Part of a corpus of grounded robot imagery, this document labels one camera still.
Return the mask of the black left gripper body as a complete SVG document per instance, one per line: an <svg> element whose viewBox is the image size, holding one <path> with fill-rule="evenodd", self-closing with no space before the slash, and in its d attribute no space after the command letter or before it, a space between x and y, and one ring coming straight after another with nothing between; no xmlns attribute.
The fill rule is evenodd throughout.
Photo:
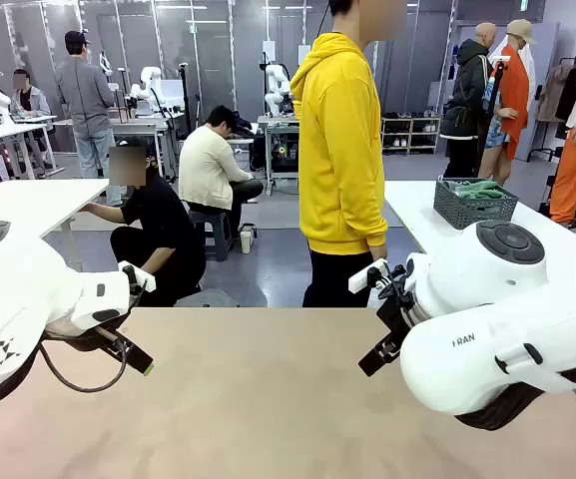
<svg viewBox="0 0 576 479"><path fill-rule="evenodd" d="M126 312L112 319L103 321L78 336L66 336L54 332L44 331L42 339L48 341L61 341L81 352L91 352L101 349L106 352L119 352L120 345L126 345L127 339L118 329L129 317Z"/></svg>

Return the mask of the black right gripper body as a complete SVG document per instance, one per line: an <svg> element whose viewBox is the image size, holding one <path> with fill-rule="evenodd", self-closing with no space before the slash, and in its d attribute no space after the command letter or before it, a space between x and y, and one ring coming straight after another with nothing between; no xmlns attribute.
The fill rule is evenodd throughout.
<svg viewBox="0 0 576 479"><path fill-rule="evenodd" d="M381 345L401 345L414 326L411 310L415 300L411 293L394 293L384 300L377 310L377 317L389 329L389 333L379 342Z"/></svg>

